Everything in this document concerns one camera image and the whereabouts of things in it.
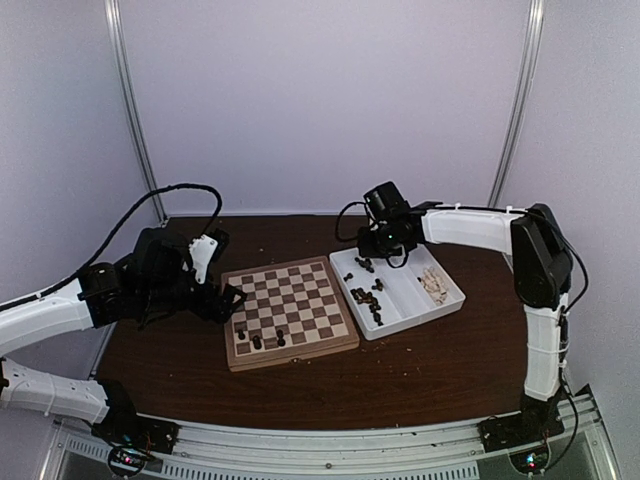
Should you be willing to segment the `dark chess rook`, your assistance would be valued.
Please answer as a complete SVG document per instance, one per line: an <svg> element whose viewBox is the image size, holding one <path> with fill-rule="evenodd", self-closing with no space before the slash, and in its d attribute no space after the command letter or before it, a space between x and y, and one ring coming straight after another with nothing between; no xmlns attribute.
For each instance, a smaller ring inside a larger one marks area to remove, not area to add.
<svg viewBox="0 0 640 480"><path fill-rule="evenodd" d="M277 330L276 331L276 337L277 337L277 345L279 347L284 347L286 345L286 340L284 338L284 332L282 330Z"/></svg>

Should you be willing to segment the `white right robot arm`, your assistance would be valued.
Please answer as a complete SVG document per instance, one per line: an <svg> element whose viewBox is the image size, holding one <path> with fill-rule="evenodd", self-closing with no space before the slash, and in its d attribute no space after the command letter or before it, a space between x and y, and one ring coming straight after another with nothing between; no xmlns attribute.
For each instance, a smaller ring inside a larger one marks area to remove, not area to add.
<svg viewBox="0 0 640 480"><path fill-rule="evenodd" d="M551 208L504 209L425 201L409 204L393 182L363 196L371 223L359 229L360 255L390 261L420 245L454 244L505 254L527 321L525 398L537 402L513 419L519 440L535 440L551 424L541 404L556 396L567 349L566 316L575 256Z"/></svg>

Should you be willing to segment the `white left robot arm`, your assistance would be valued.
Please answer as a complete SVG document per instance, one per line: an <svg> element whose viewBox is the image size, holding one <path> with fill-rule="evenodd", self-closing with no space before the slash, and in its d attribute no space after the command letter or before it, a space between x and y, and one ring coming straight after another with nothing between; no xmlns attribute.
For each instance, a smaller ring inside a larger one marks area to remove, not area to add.
<svg viewBox="0 0 640 480"><path fill-rule="evenodd" d="M139 328L180 312L223 324L246 299L209 275L229 244L215 229L191 241L165 228L146 228L132 253L90 262L70 279L1 307L1 405L84 420L123 444L137 442L144 424L117 381L91 380L89 359L110 325Z"/></svg>

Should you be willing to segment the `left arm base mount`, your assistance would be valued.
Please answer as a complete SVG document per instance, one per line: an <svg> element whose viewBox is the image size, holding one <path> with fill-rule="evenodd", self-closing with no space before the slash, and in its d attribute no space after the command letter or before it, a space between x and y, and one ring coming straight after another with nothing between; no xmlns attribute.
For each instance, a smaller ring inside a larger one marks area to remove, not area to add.
<svg viewBox="0 0 640 480"><path fill-rule="evenodd" d="M144 452L173 452L179 433L177 423L140 415L118 381L99 380L98 384L106 394L107 413L101 422L92 425L95 436Z"/></svg>

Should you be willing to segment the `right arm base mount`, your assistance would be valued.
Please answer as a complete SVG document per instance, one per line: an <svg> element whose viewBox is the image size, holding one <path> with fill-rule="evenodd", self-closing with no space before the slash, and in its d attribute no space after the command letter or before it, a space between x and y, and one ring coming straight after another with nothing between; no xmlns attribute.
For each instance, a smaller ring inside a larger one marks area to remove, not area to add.
<svg viewBox="0 0 640 480"><path fill-rule="evenodd" d="M502 417L489 417L478 424L480 440L486 453L542 442L565 431L559 417L557 392L549 400L521 394L519 411Z"/></svg>

